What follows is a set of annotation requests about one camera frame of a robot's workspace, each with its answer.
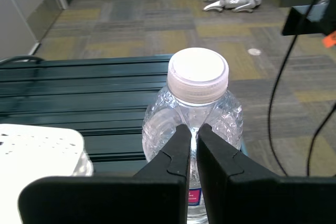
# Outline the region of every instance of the plastic water bottle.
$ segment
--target plastic water bottle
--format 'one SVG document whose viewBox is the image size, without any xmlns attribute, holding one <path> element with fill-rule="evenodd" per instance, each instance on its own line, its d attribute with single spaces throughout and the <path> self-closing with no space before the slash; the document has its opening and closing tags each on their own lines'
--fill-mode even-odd
<svg viewBox="0 0 336 224">
<path fill-rule="evenodd" d="M 203 123 L 240 148 L 243 114 L 237 99 L 227 90 L 229 67 L 218 53 L 187 48 L 173 55 L 168 66 L 167 86 L 148 106 L 142 130 L 142 145 L 149 162 L 186 124 L 191 133 L 191 165 L 188 224 L 206 223 L 207 216 L 196 162 L 196 134 Z"/>
</svg>

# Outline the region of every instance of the bottle label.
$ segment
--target bottle label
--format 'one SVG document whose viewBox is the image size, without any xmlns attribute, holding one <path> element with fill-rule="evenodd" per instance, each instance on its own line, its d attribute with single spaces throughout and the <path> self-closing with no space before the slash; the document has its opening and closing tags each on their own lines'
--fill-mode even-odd
<svg viewBox="0 0 336 224">
<path fill-rule="evenodd" d="M 188 205 L 198 206 L 201 201 L 201 193 L 202 193 L 201 188 L 189 189 Z"/>
</svg>

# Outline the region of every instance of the white robot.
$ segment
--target white robot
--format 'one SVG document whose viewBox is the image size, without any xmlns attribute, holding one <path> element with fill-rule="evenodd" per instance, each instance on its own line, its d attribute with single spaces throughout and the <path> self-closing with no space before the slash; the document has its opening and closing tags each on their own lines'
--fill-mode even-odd
<svg viewBox="0 0 336 224">
<path fill-rule="evenodd" d="M 222 12 L 224 9 L 232 9 L 234 12 L 249 12 L 261 4 L 262 0 L 204 0 L 205 2 L 216 1 L 204 7 L 203 10 L 217 10 Z"/>
</svg>

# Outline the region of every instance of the bottle cap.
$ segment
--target bottle cap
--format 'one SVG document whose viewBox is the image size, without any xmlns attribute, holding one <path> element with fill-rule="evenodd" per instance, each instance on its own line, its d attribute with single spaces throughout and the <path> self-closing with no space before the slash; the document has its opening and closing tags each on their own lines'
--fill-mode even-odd
<svg viewBox="0 0 336 224">
<path fill-rule="evenodd" d="M 210 103 L 225 93 L 228 74 L 229 66 L 220 54 L 205 48 L 187 48 L 169 61 L 167 85 L 182 101 Z"/>
</svg>

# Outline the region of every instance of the patterned carpet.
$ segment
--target patterned carpet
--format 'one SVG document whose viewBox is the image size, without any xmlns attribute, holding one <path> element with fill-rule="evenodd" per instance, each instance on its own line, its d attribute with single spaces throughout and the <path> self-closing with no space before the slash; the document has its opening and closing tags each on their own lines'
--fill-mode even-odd
<svg viewBox="0 0 336 224">
<path fill-rule="evenodd" d="M 73 0 L 42 41 L 48 60 L 173 54 L 205 47 L 230 67 L 230 90 L 244 112 L 249 156 L 281 174 L 267 140 L 267 108 L 275 75 L 291 37 L 280 33 L 288 9 L 264 0 L 252 14 L 203 12 L 202 0 Z M 336 51 L 322 35 L 298 40 L 277 92 L 272 131 L 290 175 L 304 175 L 311 136 L 336 100 Z M 261 55 L 247 50 L 257 48 Z M 312 174 L 336 174 L 336 116 L 318 138 Z"/>
</svg>

